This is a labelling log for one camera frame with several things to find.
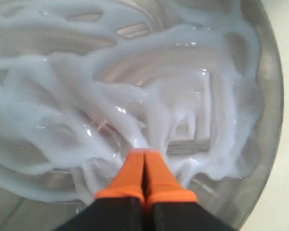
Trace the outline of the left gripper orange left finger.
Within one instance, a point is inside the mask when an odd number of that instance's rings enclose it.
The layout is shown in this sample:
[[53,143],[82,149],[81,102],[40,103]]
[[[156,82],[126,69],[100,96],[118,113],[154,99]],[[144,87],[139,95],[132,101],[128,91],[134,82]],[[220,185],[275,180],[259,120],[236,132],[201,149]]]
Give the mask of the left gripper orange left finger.
[[57,231],[141,231],[145,197],[144,152],[134,151],[94,202]]

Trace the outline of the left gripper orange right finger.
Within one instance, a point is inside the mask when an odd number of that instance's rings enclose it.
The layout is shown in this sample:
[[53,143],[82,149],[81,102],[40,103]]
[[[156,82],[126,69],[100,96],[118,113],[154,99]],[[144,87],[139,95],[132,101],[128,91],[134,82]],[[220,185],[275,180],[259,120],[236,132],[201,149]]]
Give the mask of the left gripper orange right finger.
[[155,231],[232,231],[205,210],[196,194],[184,188],[158,151],[145,151],[147,200]]

